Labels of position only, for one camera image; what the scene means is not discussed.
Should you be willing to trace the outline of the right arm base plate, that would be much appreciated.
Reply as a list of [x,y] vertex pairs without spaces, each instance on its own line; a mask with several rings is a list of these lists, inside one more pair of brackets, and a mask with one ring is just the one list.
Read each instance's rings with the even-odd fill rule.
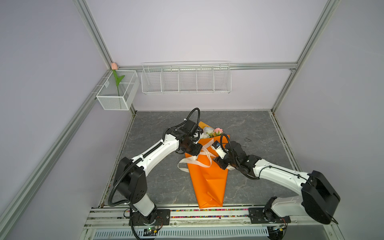
[[278,217],[276,214],[272,214],[272,216],[267,216],[264,212],[263,207],[253,207],[248,208],[249,210],[249,218],[251,224],[289,224],[291,223],[291,218],[289,216],[286,217]]

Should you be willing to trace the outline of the pink tulip fake flower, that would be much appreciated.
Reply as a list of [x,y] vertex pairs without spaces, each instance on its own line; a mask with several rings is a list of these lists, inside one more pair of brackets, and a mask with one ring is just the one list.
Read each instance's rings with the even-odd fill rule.
[[118,96],[120,96],[119,85],[120,85],[121,81],[125,78],[125,75],[122,75],[122,76],[118,75],[117,70],[119,69],[119,66],[116,63],[111,63],[111,69],[112,69],[112,72],[113,72],[113,75],[114,75],[114,78],[116,81]]

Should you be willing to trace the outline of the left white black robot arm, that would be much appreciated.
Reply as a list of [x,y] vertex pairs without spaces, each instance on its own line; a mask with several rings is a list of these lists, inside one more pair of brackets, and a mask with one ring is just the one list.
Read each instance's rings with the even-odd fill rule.
[[166,134],[151,148],[132,159],[120,160],[108,197],[108,206],[127,204],[131,210],[140,214],[143,222],[152,224],[157,217],[157,206],[147,194],[147,176],[165,157],[177,150],[183,150],[191,156],[198,156],[202,144],[195,143],[189,137],[178,139]]

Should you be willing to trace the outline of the orange wrapping paper sheet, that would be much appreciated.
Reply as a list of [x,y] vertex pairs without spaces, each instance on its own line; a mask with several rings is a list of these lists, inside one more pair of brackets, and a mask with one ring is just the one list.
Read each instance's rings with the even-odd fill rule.
[[[210,127],[199,122],[199,127]],[[200,209],[222,207],[229,170],[222,170],[215,162],[210,168],[187,165]]]

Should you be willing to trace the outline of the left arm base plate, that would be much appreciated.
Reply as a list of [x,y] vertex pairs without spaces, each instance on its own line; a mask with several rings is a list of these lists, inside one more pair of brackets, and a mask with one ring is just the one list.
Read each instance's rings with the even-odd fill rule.
[[134,226],[168,226],[171,219],[170,209],[154,209],[148,216],[133,212],[130,221]]

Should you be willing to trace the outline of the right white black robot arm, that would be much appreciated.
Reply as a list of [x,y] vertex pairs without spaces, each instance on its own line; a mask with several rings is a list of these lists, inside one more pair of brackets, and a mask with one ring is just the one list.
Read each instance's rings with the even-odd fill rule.
[[251,180],[265,179],[296,193],[294,197],[271,197],[263,209],[263,217],[269,223],[291,216],[308,216],[328,225],[333,222],[340,196],[318,171],[311,173],[290,170],[255,155],[231,159],[228,154],[214,161],[220,168],[231,166]]

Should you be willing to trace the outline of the aluminium front rail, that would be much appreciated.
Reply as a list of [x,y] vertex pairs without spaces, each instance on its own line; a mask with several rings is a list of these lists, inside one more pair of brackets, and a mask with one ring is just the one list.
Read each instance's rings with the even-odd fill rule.
[[[290,216],[289,224],[251,224],[248,208],[263,206],[234,205],[221,208],[200,209],[197,206],[158,207],[170,209],[168,226],[162,227],[235,227],[235,226],[280,226],[280,225],[321,225],[308,216]],[[126,228],[132,223],[128,206],[92,208],[83,229]]]

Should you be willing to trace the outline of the white rose fake flower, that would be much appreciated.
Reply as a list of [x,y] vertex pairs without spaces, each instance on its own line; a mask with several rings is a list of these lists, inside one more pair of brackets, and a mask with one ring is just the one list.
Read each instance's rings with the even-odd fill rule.
[[214,137],[214,129],[211,127],[204,127],[203,133],[201,134],[202,139],[208,139]]

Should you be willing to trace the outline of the white mesh corner basket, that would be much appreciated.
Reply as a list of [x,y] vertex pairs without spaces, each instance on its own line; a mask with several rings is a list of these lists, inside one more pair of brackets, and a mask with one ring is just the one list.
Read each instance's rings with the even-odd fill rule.
[[104,110],[129,111],[139,86],[136,71],[112,70],[96,97]]

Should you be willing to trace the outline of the white ribbon strip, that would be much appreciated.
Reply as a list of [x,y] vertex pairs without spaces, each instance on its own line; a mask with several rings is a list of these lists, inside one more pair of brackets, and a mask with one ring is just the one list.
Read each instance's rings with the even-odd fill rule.
[[220,137],[201,139],[199,144],[203,146],[199,154],[197,156],[186,154],[186,157],[177,164],[179,170],[186,173],[190,172],[188,168],[183,168],[182,164],[210,168],[215,161],[222,160],[226,154],[220,145]]

